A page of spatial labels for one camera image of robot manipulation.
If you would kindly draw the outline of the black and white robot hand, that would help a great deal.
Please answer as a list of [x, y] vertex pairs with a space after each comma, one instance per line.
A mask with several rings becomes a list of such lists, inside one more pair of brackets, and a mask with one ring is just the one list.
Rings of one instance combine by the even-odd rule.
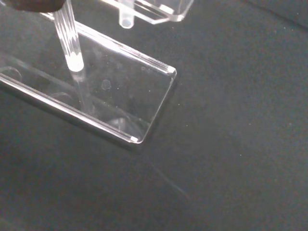
[[18, 11], [52, 13], [60, 10], [66, 0], [1, 0], [4, 6]]

